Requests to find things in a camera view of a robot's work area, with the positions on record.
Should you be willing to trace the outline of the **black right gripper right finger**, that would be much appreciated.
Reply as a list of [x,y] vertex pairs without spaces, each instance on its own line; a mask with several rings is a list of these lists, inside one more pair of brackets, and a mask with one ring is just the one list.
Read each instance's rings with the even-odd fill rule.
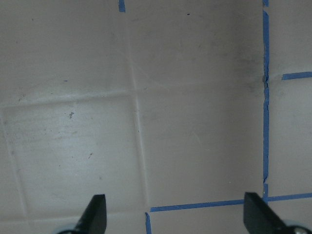
[[244,194],[243,223],[250,234],[281,234],[286,224],[257,193]]

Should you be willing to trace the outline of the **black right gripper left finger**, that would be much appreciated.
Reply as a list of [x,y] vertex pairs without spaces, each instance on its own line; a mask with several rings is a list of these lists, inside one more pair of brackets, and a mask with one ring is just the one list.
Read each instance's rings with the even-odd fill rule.
[[104,234],[107,227],[105,195],[94,195],[74,227],[75,234]]

